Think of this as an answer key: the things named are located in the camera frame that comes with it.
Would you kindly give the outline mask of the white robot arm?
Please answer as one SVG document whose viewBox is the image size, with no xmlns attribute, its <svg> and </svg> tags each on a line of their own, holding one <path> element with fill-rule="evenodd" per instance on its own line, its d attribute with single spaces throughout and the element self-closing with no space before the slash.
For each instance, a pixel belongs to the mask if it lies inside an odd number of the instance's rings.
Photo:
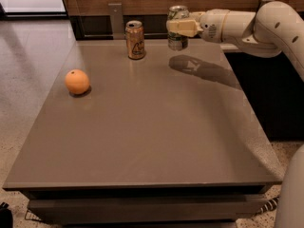
<svg viewBox="0 0 304 228">
<path fill-rule="evenodd" d="M 185 6 L 169 9 L 168 46 L 199 36 L 206 42 L 232 44 L 262 58 L 284 53 L 304 81 L 304 21 L 289 5 L 269 1 L 256 12 L 211 9 L 190 12 Z M 275 228 L 304 228 L 304 145 L 287 167 L 275 215 Z"/>
</svg>

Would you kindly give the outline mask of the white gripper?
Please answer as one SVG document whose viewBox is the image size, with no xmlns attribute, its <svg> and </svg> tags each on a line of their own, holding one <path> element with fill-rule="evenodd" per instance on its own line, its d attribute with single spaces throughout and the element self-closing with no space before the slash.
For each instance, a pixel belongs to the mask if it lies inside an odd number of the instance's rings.
<svg viewBox="0 0 304 228">
<path fill-rule="evenodd" d="M 171 33 L 186 37 L 194 37 L 201 33 L 200 37 L 203 40 L 221 43 L 224 20 L 228 13 L 228 9 L 190 12 L 190 19 L 168 20 L 166 28 Z"/>
</svg>

